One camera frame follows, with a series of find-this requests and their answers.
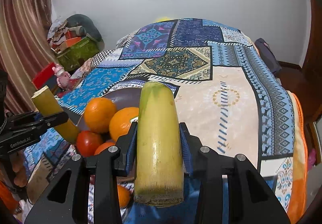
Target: black bag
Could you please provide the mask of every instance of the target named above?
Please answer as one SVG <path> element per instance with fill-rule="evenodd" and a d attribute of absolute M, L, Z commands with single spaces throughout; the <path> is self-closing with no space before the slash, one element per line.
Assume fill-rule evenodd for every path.
<path fill-rule="evenodd" d="M 260 52 L 260 57 L 267 65 L 268 69 L 272 72 L 272 74 L 277 75 L 277 73 L 282 69 L 278 61 L 276 60 L 274 54 L 269 48 L 267 42 L 264 39 L 259 38 L 256 40 L 255 45 Z"/>

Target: cut end of sugarcane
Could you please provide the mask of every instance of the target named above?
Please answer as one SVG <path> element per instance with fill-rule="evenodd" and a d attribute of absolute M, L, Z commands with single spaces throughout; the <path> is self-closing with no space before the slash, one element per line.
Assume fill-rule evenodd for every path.
<path fill-rule="evenodd" d="M 42 94 L 45 90 L 49 89 L 47 85 L 45 85 L 44 87 L 42 87 L 40 90 L 35 91 L 32 98 L 36 98 L 38 95 Z"/>
<path fill-rule="evenodd" d="M 154 193 L 155 190 L 147 190 L 146 192 L 141 192 L 140 195 L 137 195 L 134 192 L 134 201 L 145 205 L 154 206 L 157 208 L 170 207 L 183 202 L 183 192 L 181 189 L 176 191 L 171 190 L 169 194 Z"/>

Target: tomato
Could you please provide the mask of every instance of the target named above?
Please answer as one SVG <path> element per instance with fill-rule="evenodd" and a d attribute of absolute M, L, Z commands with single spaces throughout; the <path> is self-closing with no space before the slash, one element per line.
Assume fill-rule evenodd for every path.
<path fill-rule="evenodd" d="M 113 141 L 107 141 L 107 142 L 103 143 L 101 146 L 99 146 L 97 148 L 97 150 L 95 151 L 94 155 L 100 154 L 103 150 L 105 150 L 108 147 L 111 147 L 113 145 L 115 145 L 115 142 L 113 142 Z"/>
<path fill-rule="evenodd" d="M 84 157 L 93 156 L 96 149 L 103 143 L 101 136 L 91 131 L 81 131 L 76 140 L 76 147 Z"/>

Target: orange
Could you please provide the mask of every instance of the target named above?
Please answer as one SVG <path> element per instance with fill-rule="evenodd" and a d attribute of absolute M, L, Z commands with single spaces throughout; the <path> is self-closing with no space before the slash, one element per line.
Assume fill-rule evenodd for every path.
<path fill-rule="evenodd" d="M 107 141 L 107 142 L 103 143 L 102 145 L 100 145 L 100 146 L 96 149 L 96 151 L 95 151 L 94 155 L 100 154 L 103 150 L 105 150 L 105 149 L 107 149 L 108 147 L 111 147 L 111 146 L 113 146 L 113 145 L 115 145 L 114 141 Z"/>
<path fill-rule="evenodd" d="M 129 201 L 130 201 L 130 191 L 121 186 L 121 185 L 118 185 L 118 194 L 119 194 L 119 203 L 120 203 L 120 208 L 125 208 Z"/>
<path fill-rule="evenodd" d="M 139 116 L 139 108 L 127 107 L 119 110 L 110 121 L 109 133 L 116 142 L 120 136 L 128 134 L 131 120 Z"/>
<path fill-rule="evenodd" d="M 107 98 L 94 98 L 87 104 L 84 121 L 92 132 L 108 132 L 109 122 L 116 113 L 115 104 Z"/>

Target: curtain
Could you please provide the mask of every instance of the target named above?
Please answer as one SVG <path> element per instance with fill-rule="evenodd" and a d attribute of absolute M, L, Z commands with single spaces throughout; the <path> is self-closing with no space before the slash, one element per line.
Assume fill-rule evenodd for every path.
<path fill-rule="evenodd" d="M 47 42 L 50 0 L 0 0 L 0 69 L 8 73 L 5 107 L 35 110 L 32 79 L 55 58 Z"/>

